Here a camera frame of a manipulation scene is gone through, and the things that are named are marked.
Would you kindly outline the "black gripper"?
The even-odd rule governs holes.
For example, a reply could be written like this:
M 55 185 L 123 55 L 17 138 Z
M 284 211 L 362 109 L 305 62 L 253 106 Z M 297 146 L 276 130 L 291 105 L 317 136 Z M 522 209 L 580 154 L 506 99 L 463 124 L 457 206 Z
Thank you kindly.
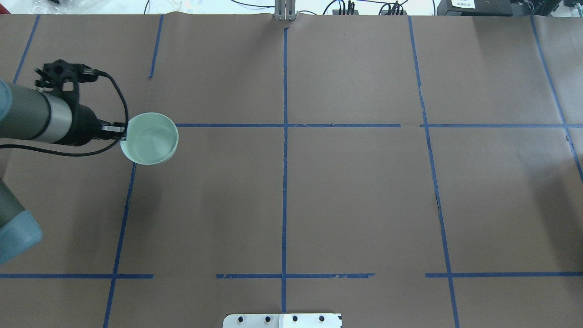
M 68 132 L 68 145 L 81 147 L 91 140 L 125 140 L 128 123 L 109 123 L 100 120 L 95 112 L 84 105 L 72 110 L 72 124 Z

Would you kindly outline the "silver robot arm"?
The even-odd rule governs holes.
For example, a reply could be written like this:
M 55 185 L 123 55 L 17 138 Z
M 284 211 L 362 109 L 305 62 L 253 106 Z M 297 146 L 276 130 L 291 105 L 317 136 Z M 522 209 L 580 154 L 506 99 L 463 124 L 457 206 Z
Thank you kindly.
M 68 147 L 81 147 L 94 139 L 111 140 L 115 145 L 125 138 L 127 121 L 100 120 L 93 110 L 81 105 L 80 97 L 77 82 L 70 91 L 50 87 L 45 92 L 1 81 L 1 137 Z M 39 224 L 4 182 L 0 218 L 1 263 L 42 240 Z

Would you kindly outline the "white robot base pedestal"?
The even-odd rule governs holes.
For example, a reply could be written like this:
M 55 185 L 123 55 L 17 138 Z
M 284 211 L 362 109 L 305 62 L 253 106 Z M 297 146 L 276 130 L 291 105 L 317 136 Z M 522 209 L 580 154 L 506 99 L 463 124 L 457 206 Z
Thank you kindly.
M 254 313 L 227 315 L 223 328 L 342 328 L 335 313 Z

